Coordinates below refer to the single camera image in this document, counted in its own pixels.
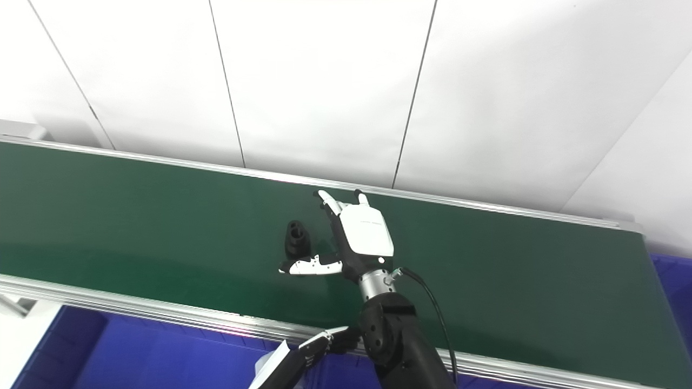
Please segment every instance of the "robotic hand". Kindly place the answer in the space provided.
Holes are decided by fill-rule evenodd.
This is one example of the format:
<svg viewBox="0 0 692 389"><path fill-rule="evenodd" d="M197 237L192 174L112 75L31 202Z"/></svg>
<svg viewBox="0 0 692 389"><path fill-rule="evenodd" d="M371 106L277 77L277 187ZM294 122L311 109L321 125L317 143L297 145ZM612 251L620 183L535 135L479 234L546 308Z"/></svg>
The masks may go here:
<svg viewBox="0 0 692 389"><path fill-rule="evenodd" d="M315 192L322 199L338 253L309 257L309 234L299 221L289 223L286 232L286 254L290 258L279 272L293 275L343 273L353 281L370 271L392 271L394 244L382 213L371 207L365 193L355 191L358 204L336 201L324 190Z"/></svg>
<svg viewBox="0 0 692 389"><path fill-rule="evenodd" d="M365 303L358 318L365 351L375 364L383 388L455 388L437 350L427 341L414 305L394 288L402 273L423 286L406 268L392 271L394 244L382 213L371 207L365 193L355 191L358 203L336 201L324 190L315 192L327 213L338 252L310 257L308 232L299 221L289 223L286 255L280 273L324 275L342 273L357 283ZM441 313L427 287L430 298Z"/></svg>
<svg viewBox="0 0 692 389"><path fill-rule="evenodd" d="M316 365L325 354L353 350L360 337L357 327L337 327L322 331L295 350L283 341L257 372L250 389L293 389L305 370Z"/></svg>

